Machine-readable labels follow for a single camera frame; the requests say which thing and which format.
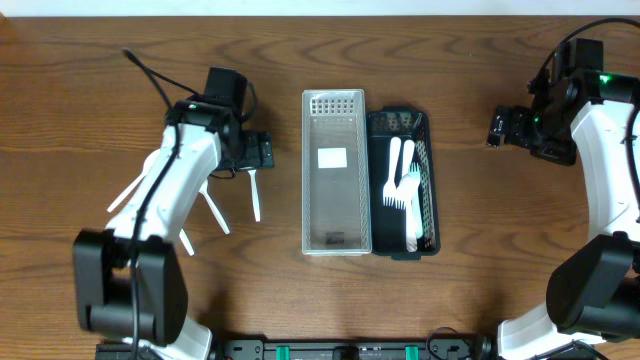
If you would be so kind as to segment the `white plastic spoon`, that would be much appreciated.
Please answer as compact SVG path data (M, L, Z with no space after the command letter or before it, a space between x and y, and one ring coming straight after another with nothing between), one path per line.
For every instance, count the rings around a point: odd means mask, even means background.
M251 196L252 196L252 206L253 206L254 218L255 218L256 222L260 222L261 221L261 209L260 209L260 198L259 198L258 185L257 185L257 179L256 179L257 170L256 169L250 169L250 170L247 171L247 173L249 174L249 177L250 177Z
M424 234L423 221L418 199L421 183L421 171L417 162L409 167L409 172L400 180L397 197L403 202L405 210L405 243L408 252L418 250L418 239Z

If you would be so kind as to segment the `clear plastic basket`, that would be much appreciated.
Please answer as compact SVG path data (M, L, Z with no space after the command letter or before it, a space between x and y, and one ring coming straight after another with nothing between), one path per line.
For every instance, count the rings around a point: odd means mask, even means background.
M302 252L309 256L369 254L365 93L362 89L306 90L302 105ZM319 169L320 148L346 148L348 167Z

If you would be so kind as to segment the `white plastic fork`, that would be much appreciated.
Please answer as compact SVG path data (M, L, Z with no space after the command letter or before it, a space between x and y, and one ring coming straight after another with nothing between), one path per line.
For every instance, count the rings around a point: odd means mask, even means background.
M397 198L397 187L395 183L400 147L401 140L398 137L392 137L389 143L388 175L383 186L383 204L385 206L395 208L398 208L400 205L400 201Z
M414 151L415 142L411 139L406 140L403 143L402 147L401 177L409 174L409 169L413 161ZM396 190L396 208L404 210L405 207L406 205L404 201L402 186L399 185Z

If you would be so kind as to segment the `black plastic basket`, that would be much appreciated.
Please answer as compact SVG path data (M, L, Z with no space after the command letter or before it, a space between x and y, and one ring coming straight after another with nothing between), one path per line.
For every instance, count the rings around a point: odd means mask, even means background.
M373 253L394 260L419 260L436 255L441 243L427 114L407 106L386 106L367 114L366 130ZM405 212L383 202L383 186L389 173L389 147L394 137L415 143L412 162L420 170L417 200L421 219L416 227L422 234L417 237L414 252L406 248Z

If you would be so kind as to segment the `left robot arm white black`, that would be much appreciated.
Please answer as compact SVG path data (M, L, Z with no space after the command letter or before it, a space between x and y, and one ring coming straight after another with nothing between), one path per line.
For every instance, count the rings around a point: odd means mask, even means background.
M245 130L237 102L180 100L165 115L159 153L135 194L101 231L72 246L80 327L120 340L129 359L207 359L212 331L187 314L175 247L211 173L271 168L271 135Z

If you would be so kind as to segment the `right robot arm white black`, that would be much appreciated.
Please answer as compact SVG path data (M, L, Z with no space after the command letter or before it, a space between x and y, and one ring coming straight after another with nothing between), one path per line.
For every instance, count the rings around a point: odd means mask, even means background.
M544 302L502 322L501 359L549 359L639 336L639 81L593 67L542 73L530 107L499 107L487 142L582 164L584 247L552 273Z

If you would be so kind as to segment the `white utensil under left arm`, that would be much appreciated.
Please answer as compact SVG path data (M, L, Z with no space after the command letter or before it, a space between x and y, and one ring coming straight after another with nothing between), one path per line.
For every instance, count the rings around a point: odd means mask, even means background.
M183 229L181 229L180 232L179 232L179 239L180 239L182 245L184 246L187 254L189 256L194 256L195 255L194 248L193 248L193 246L191 244L191 241L189 240L186 232Z

